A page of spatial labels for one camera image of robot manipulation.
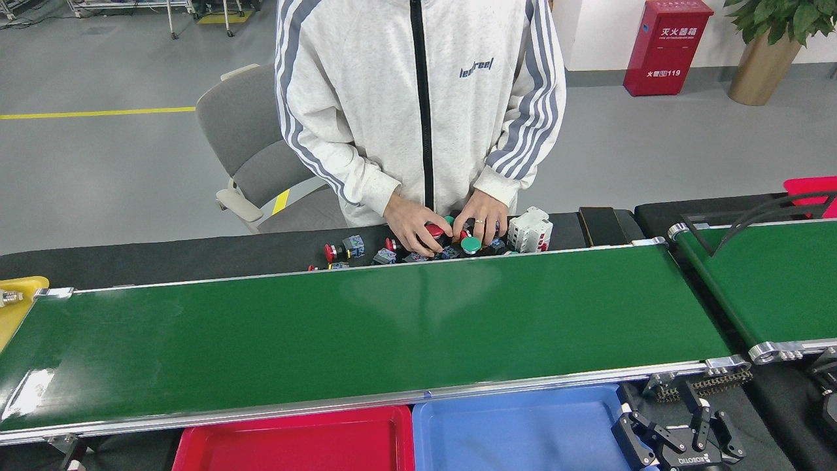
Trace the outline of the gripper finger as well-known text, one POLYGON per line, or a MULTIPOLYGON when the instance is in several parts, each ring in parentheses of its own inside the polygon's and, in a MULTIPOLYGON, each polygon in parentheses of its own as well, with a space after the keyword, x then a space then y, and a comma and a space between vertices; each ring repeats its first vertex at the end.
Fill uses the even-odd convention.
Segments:
POLYGON ((690 383, 683 384, 683 402, 692 415, 690 460, 742 460, 745 448, 725 411, 714 411, 690 383))
POLYGON ((619 449, 631 468, 672 468, 663 457, 667 447, 677 450, 677 440, 664 427, 639 412, 630 387, 618 387, 621 414, 611 427, 619 449))

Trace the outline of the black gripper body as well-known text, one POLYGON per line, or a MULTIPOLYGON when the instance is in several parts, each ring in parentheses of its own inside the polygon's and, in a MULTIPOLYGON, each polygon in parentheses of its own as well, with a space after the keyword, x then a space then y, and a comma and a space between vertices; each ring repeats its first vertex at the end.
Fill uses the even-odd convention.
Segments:
POLYGON ((660 470, 724 470, 721 454, 717 451, 676 453, 672 448, 657 452, 660 470))

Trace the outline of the person's left hand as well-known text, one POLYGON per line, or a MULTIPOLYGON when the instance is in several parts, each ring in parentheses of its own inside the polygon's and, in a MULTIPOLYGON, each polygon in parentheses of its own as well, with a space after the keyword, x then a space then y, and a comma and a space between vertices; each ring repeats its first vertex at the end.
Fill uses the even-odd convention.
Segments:
POLYGON ((508 228, 508 206, 489 194, 474 190, 468 202, 454 219, 453 236, 459 236, 464 224, 473 219, 473 237, 481 239, 483 245, 490 245, 496 237, 502 237, 508 228))

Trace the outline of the person's right hand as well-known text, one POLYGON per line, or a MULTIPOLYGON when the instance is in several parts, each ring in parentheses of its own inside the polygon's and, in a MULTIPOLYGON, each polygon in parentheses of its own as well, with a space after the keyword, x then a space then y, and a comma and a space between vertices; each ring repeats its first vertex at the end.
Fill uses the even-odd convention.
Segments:
POLYGON ((432 258, 435 253, 442 251, 441 245, 426 229, 428 222, 440 227, 446 236, 452 237, 453 235, 453 229, 445 218, 431 211, 428 207, 402 198, 396 192, 389 197, 383 212, 383 218, 392 233, 407 250, 428 258, 432 258))

